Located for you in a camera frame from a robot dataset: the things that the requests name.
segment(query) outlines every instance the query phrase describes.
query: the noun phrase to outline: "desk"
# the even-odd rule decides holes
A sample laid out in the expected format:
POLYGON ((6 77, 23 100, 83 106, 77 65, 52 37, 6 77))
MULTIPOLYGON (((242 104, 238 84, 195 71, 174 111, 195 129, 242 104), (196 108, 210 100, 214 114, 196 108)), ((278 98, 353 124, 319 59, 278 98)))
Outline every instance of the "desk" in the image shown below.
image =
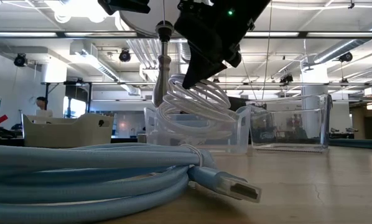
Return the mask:
POLYGON ((215 156, 218 167, 263 189, 261 203, 188 189, 177 200, 100 224, 372 223, 372 150, 215 156))

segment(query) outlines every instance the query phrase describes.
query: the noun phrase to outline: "ceiling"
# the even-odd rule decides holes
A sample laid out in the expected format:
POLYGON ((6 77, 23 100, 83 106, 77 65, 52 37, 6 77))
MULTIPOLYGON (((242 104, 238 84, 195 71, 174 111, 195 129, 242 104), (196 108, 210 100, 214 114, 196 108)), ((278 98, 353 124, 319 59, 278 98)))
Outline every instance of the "ceiling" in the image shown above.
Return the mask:
MULTIPOLYGON (((347 6, 350 1, 341 0, 275 0, 273 6, 299 7, 322 7, 326 3, 329 6, 347 6)), ((51 9, 28 9, 14 6, 11 3, 31 7, 27 2, 3 1, 0 5, 0 30, 71 30, 71 31, 93 31, 93 30, 118 30, 116 18, 107 17, 103 22, 94 23, 85 17, 73 17, 69 22, 61 24, 55 20, 55 13, 51 9)), ((47 7, 44 1, 33 1, 35 7, 47 7)), ((372 1, 355 0, 357 6, 372 6, 372 1)), ((166 8, 168 14, 178 13, 177 9, 166 8)), ((367 31, 364 27, 372 22, 372 8, 355 7, 353 9, 329 9, 329 10, 287 10, 268 7, 256 21, 255 30, 314 30, 314 31, 367 31)), ((63 58, 73 62, 68 76, 83 77, 85 80, 102 81, 103 75, 91 66, 78 64, 73 55, 70 55, 70 44, 73 40, 68 39, 0 39, 1 45, 9 46, 44 46, 60 54, 63 58)), ((282 73, 277 73, 293 60, 300 60, 304 55, 318 54, 325 49, 335 45, 341 40, 335 39, 244 39, 241 42, 241 53, 244 64, 237 68, 229 68, 218 74, 221 82, 246 82, 248 77, 251 81, 267 82, 278 81, 282 73)), ((119 74, 122 80, 131 82, 143 82, 139 75, 139 60, 131 49, 131 61, 121 63, 118 59, 122 48, 129 48, 126 40, 92 39, 85 41, 85 44, 94 44, 99 52, 99 59, 109 65, 119 74)), ((179 65, 179 49, 176 43, 171 43, 169 54, 175 66, 179 65)), ((353 60, 341 65, 339 62, 329 62, 328 77, 331 82, 340 81, 343 76, 362 72, 372 67, 372 41, 357 47, 351 51, 353 60)), ((300 70, 291 70, 294 81, 299 81, 300 70)), ((369 82, 372 80, 372 73, 354 80, 354 82, 369 82)), ((121 87, 106 87, 106 90, 121 90, 121 87)))

